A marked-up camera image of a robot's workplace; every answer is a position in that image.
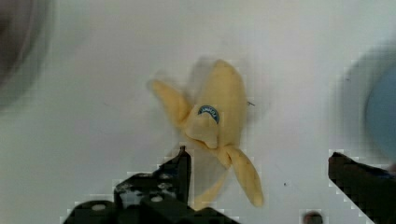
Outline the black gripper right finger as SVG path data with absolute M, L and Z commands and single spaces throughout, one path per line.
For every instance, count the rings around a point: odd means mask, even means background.
M 395 175 L 334 152 L 328 177 L 374 224 L 395 224 Z

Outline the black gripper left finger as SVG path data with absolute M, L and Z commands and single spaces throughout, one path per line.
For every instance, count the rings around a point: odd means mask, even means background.
M 181 146 L 175 157 L 152 173 L 137 173 L 114 188 L 114 203 L 121 209 L 138 206 L 145 197 L 168 196 L 187 203 L 191 183 L 191 156 Z

